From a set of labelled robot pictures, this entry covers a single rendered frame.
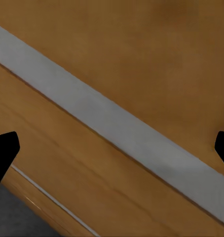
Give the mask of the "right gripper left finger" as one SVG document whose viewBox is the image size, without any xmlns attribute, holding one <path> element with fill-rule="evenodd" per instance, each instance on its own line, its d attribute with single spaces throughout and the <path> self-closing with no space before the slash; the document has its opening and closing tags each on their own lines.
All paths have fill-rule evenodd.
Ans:
<svg viewBox="0 0 224 237">
<path fill-rule="evenodd" d="M 0 181 L 6 174 L 19 150 L 20 144 L 15 131 L 0 135 Z"/>
</svg>

